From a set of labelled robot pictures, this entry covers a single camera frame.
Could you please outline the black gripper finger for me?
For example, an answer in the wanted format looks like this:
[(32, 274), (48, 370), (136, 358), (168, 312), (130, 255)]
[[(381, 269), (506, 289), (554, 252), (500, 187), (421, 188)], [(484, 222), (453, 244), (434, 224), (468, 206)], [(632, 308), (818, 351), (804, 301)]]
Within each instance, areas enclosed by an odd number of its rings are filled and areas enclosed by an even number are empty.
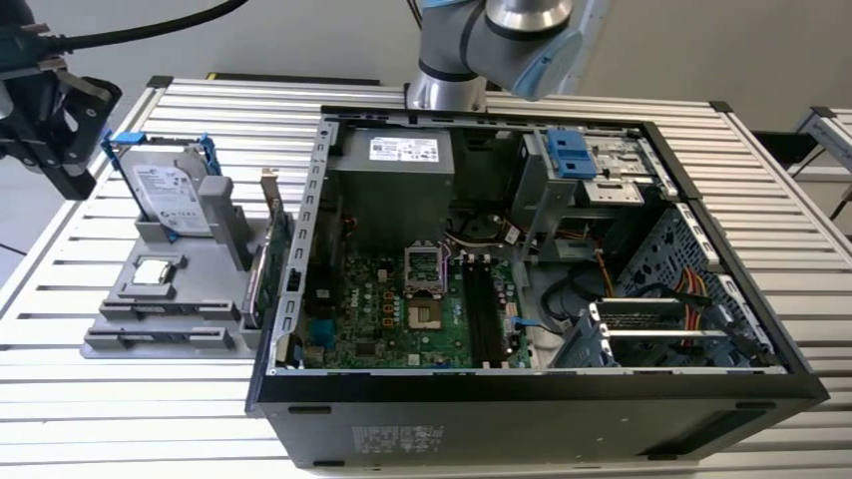
[(86, 200), (94, 178), (88, 171), (90, 155), (97, 151), (109, 116), (122, 91), (110, 82), (77, 77), (66, 70), (54, 72), (56, 101), (48, 117), (49, 156), (45, 176), (65, 200)]

